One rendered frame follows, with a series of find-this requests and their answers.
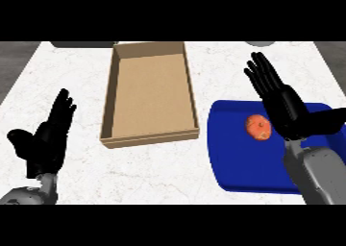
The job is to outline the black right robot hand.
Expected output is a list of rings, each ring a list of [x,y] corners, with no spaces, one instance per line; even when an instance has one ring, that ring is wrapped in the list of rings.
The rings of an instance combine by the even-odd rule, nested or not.
[[[310,112],[261,52],[251,53],[244,73],[263,103],[272,127],[286,140],[332,135],[346,123],[346,108]]]

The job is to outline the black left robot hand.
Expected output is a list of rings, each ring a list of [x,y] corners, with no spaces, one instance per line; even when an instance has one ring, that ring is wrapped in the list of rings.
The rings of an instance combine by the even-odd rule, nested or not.
[[[54,98],[48,119],[30,134],[22,129],[7,133],[16,155],[26,161],[26,178],[56,174],[64,160],[66,139],[76,105],[63,88]]]

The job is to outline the blue tray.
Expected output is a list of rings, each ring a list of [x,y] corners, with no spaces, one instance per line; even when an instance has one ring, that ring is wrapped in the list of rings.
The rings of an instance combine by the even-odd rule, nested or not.
[[[267,140],[254,140],[246,133],[246,118],[266,116],[261,102],[224,101],[212,103],[207,119],[207,149],[212,172],[224,191],[289,193],[297,188],[283,167],[283,138],[272,132]],[[346,125],[334,131],[328,118],[312,118],[303,126],[317,132],[303,147],[329,148],[346,166]]]

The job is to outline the brown cardboard box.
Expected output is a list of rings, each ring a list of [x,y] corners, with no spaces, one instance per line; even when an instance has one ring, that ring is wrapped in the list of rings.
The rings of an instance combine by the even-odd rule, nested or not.
[[[199,133],[186,45],[113,46],[98,140],[121,148],[196,139]]]

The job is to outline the pale grey round object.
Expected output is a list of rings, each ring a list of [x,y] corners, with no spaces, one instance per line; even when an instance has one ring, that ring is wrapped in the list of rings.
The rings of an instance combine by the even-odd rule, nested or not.
[[[245,41],[254,47],[267,47],[270,46],[275,41]]]

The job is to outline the dark grey flat object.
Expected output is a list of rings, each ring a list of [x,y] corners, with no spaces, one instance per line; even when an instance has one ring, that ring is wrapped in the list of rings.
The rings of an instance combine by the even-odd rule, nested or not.
[[[56,48],[112,48],[116,41],[50,41]]]

